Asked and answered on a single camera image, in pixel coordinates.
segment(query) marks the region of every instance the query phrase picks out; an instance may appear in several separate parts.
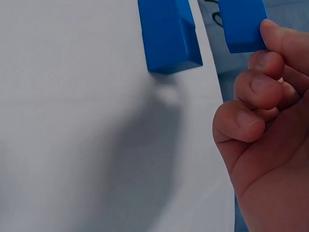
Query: fingernail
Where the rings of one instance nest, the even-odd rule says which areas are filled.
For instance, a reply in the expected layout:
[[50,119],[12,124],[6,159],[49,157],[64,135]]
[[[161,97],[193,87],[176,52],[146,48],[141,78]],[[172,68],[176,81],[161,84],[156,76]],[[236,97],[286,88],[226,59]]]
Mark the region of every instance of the fingernail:
[[256,76],[251,82],[251,89],[255,93],[263,92],[268,86],[276,83],[275,80],[270,77]]
[[264,25],[267,27],[272,27],[272,30],[274,30],[276,36],[283,36],[289,29],[287,28],[282,28],[278,24],[274,23],[273,21],[266,19],[263,21]]
[[263,20],[263,24],[267,25],[267,26],[278,26],[278,24],[274,23],[273,21],[269,20],[269,19],[264,19]]
[[253,113],[249,113],[247,111],[240,111],[236,118],[239,127],[243,130],[247,130],[250,126],[259,120]]
[[260,66],[265,67],[269,63],[269,60],[270,60],[269,52],[265,52],[259,56],[258,63]]

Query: hand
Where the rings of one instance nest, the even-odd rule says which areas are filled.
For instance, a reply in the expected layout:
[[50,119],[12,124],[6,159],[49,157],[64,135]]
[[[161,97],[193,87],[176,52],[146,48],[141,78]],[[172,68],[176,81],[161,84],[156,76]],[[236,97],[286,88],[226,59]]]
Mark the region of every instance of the hand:
[[251,232],[309,232],[309,34],[265,20],[235,100],[213,121]]

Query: blue rectangular block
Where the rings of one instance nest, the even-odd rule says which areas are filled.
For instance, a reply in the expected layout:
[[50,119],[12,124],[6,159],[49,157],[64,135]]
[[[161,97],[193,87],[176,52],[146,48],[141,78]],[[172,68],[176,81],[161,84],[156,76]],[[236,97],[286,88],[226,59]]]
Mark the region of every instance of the blue rectangular block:
[[188,0],[139,0],[150,72],[172,74],[203,65]]
[[230,53],[266,49],[260,33],[267,18],[263,0],[219,0],[219,9]]

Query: white paper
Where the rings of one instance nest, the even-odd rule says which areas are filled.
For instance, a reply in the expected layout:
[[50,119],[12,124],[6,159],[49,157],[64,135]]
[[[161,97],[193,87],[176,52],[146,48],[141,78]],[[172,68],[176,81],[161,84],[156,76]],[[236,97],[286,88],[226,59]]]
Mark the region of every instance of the white paper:
[[156,82],[137,0],[2,0],[1,232],[230,232],[204,66]]

